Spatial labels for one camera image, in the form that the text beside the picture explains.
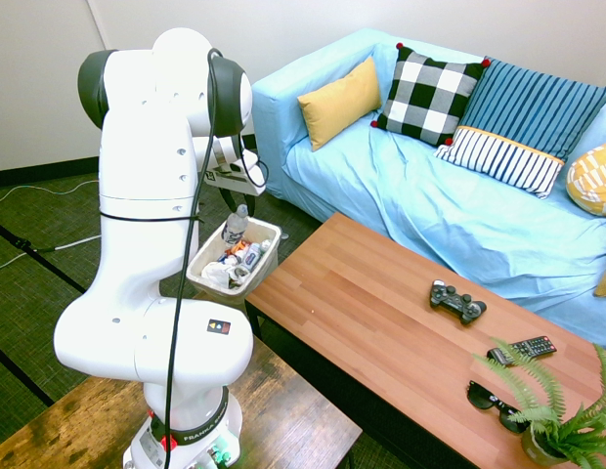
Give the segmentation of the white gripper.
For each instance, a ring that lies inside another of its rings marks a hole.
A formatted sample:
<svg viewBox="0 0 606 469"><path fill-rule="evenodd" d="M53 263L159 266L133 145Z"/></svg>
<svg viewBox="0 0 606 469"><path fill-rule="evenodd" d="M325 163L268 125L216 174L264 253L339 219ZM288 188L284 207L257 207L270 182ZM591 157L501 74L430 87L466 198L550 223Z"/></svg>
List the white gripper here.
<svg viewBox="0 0 606 469"><path fill-rule="evenodd" d="M259 166L255 165L245 170L241 166L234 166L235 171L223 173L216 169L208 169L204 176L206 184L220 188L220 194L232 213L238 209L232 192L244 193L249 217L255 215L255 195L265 190L265 178Z"/></svg>

